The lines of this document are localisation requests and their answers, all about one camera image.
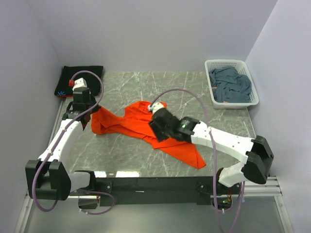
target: blue-gray clothing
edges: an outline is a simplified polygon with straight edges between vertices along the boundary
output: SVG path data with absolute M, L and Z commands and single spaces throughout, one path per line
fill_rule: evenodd
M 214 98 L 217 102 L 248 103 L 252 84 L 246 75 L 239 74 L 234 67 L 223 67 L 209 72 Z

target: black cloth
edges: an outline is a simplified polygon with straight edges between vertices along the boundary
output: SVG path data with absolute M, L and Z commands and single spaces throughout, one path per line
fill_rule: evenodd
M 58 84 L 56 86 L 54 94 L 58 97 L 67 97 L 72 96 L 72 87 L 69 86 L 69 80 L 72 76 L 81 70 L 88 70 L 92 71 L 93 73 L 97 74 L 100 78 L 103 77 L 104 74 L 104 67 L 101 66 L 89 66 L 89 67 L 64 67 L 62 74 L 59 78 Z M 94 96 L 97 96 L 101 91 L 101 85 L 99 81 L 91 74 L 82 73 L 79 74 L 75 80 L 79 78 L 84 78 L 87 87 L 91 90 Z

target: orange shirt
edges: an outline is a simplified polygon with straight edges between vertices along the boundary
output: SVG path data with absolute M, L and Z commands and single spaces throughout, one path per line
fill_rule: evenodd
M 116 116 L 107 109 L 101 107 L 92 114 L 92 131 L 95 134 L 122 133 L 124 135 L 140 138 L 176 159 L 183 161 L 195 168 L 203 168 L 206 163 L 196 150 L 194 144 L 179 142 L 173 138 L 158 142 L 148 122 L 152 113 L 148 111 L 150 102 L 138 101 L 125 108 L 124 117 Z

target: marble table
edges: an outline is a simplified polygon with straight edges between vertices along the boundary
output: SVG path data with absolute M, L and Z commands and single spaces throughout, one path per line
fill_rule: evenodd
M 118 116 L 123 116 L 124 108 L 136 101 L 152 101 L 160 92 L 169 88 L 185 88 L 203 100 L 212 127 L 239 136 L 255 137 L 247 109 L 218 110 L 212 107 L 204 72 L 108 72 L 104 77 L 104 85 L 105 93 L 100 105 Z M 168 109 L 177 117 L 204 119 L 199 103 L 187 93 L 171 92 L 160 100 L 166 102 Z M 72 98 L 64 101 L 58 125 L 70 101 Z M 154 150 L 140 139 L 119 133 L 95 135 L 88 124 L 69 155 L 66 169 L 70 173 L 81 169 L 101 171 L 107 177 L 211 176 L 212 149 L 203 146 L 197 146 L 197 149 L 207 163 L 202 169 L 195 169 L 160 150 Z M 218 168 L 236 162 L 236 159 L 218 153 Z

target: plastic basket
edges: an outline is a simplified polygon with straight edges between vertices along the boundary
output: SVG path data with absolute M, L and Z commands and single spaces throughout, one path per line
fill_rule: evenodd
M 210 79 L 209 79 L 209 72 L 212 71 L 213 69 L 216 68 L 222 68 L 222 67 L 235 67 L 235 69 L 238 71 L 239 74 L 245 74 L 249 80 L 252 83 L 252 92 L 249 94 L 251 102 L 250 103 L 219 103 L 215 100 L 212 87 L 210 84 Z M 251 105 L 256 105 L 259 103 L 259 98 L 257 95 L 257 91 L 255 89 L 251 74 L 248 71 L 247 65 L 244 61 L 240 60 L 207 60 L 205 62 L 205 70 L 206 70 L 206 75 L 207 75 L 207 81 L 209 85 L 209 92 L 210 96 L 213 101 L 213 107 L 217 109 L 222 109 L 222 108 L 230 108 L 230 109 L 240 109 L 240 108 L 247 108 L 248 106 Z

